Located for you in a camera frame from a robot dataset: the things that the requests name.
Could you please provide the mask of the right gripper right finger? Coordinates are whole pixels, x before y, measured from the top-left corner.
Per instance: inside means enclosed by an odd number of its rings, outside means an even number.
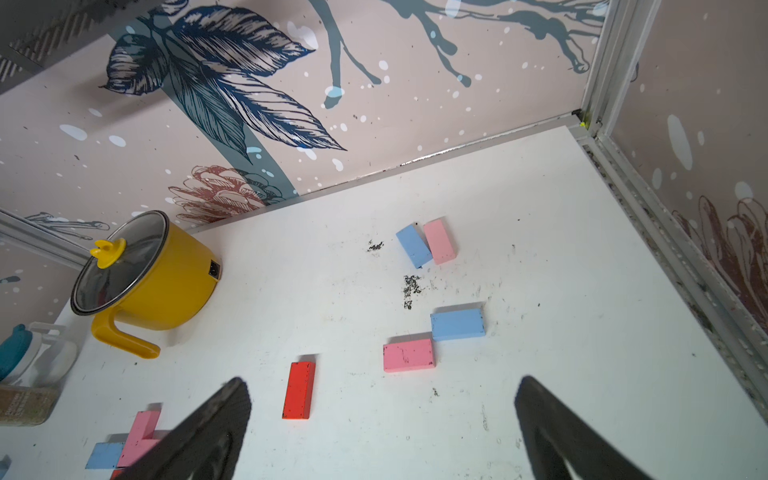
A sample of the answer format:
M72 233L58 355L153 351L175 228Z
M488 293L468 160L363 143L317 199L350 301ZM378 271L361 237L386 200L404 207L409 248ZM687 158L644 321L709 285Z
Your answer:
M522 378L514 405L536 479L648 477L536 378Z

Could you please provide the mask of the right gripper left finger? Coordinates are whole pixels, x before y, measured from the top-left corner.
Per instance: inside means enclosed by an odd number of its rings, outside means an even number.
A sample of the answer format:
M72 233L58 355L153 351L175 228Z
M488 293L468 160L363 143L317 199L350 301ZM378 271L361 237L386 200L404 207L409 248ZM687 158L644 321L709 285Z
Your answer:
M247 384L234 377L118 477L230 480L250 414Z

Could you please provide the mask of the blue block cluster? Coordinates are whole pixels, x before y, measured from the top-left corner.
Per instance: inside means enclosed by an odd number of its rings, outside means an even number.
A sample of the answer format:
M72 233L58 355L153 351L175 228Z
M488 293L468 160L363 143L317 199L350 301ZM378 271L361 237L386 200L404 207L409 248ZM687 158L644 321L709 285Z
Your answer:
M454 310L430 315L432 337L435 341L482 337L485 325L479 308Z

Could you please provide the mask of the pink block cluster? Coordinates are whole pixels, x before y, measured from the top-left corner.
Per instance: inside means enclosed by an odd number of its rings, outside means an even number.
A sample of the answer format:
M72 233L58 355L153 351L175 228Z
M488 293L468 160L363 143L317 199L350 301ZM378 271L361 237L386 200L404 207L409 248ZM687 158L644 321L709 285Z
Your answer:
M436 367L431 338L390 343L383 346L383 370L386 373L425 370Z

